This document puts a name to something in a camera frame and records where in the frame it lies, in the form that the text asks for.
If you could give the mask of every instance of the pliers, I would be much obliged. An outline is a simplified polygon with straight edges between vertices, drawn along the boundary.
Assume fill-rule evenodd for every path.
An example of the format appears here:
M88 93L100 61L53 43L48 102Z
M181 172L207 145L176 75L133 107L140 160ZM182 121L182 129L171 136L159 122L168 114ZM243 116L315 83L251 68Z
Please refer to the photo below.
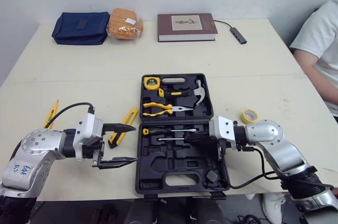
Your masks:
M169 115L172 115L174 112L179 112L179 111L187 111L187 110L193 110L193 108L187 108L183 106L172 106L171 104L159 104L157 102L149 102L147 104L143 104L144 108L150 108L150 107L157 107L164 109L163 111L160 111L158 113L150 114L150 113L143 113L143 116L148 116L148 117L156 117L159 115L163 115L165 113L168 113Z

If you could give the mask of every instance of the roll of tape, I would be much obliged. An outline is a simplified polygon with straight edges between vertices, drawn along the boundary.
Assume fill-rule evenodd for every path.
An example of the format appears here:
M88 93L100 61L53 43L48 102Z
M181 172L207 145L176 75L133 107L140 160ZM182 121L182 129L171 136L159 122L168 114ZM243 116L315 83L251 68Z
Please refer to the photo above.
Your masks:
M246 109L241 114L241 120L245 124L252 124L258 120L258 114L252 109Z

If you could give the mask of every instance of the yellow utility knife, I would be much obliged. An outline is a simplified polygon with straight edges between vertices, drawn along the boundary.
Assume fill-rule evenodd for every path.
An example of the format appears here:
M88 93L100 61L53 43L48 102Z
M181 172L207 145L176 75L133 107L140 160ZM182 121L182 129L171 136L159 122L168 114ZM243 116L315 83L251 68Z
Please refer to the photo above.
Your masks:
M131 109L128 112L127 116L122 120L122 124L132 125L137 113L138 109ZM108 145L110 146L110 148L117 147L119 144L121 144L125 135L126 133L113 133L113 135L108 140Z

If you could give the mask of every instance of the person's arm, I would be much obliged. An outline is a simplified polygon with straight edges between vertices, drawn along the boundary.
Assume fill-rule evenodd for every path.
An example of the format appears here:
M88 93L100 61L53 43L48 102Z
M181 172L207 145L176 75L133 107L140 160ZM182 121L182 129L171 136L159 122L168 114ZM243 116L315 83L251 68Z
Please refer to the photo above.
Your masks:
M319 58L314 54L299 49L294 51L294 56L321 97L338 105L338 88L314 67Z

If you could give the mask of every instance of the beige table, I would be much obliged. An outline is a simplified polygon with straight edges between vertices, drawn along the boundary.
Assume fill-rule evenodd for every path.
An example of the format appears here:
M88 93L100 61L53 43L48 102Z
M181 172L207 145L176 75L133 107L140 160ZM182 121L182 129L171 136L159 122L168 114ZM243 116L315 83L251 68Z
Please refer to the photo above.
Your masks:
M250 107L259 112L262 119L279 122L288 139L318 168L322 181L338 186L338 126L304 75L227 78L207 75L207 80L215 115L239 119L240 111ZM32 129L41 127L46 111L55 99L60 100L60 108L74 102L89 101L96 106L99 118L113 123L119 122L132 107L138 107L139 92L139 79L3 85L0 89L0 170L4 169L17 142ZM54 129L73 128L85 112L84 107L70 110L55 121ZM105 158L133 157L137 154L136 149L137 132L130 132L118 148L106 148ZM235 185L261 173L257 153L228 150L227 164L231 182ZM141 197L135 192L135 170L135 163L115 170L99 170L92 168L89 160L56 161L39 200ZM243 189L226 193L266 191L281 191L279 182L260 179Z
M0 88L0 171L17 142L42 126L57 99L60 109L89 101L99 118L120 122L132 107L139 107L143 74L203 72L215 115L239 120L249 107L261 118L279 122L288 139L318 168L322 181L338 186L338 127L318 93L268 20L228 22L248 40L246 45L221 24L215 42L158 43L156 23L146 22L146 32L136 42L108 39L101 46L56 45L53 26L41 25ZM54 129L75 127L85 112L83 107L68 111ZM130 132L118 148L106 149L105 158L133 157L136 149L137 132ZM255 153L228 150L227 164L234 185L261 173ZM135 163L98 170L90 160L56 161L39 200L141 197L135 191L135 170ZM280 190L278 181L260 179L227 194Z
M158 43L156 22L145 22L135 42L107 39L99 46L56 45L54 26L40 25L7 82L140 79L149 73L208 77L302 73L267 19L228 21L248 40L240 45L229 27L216 23L214 42Z

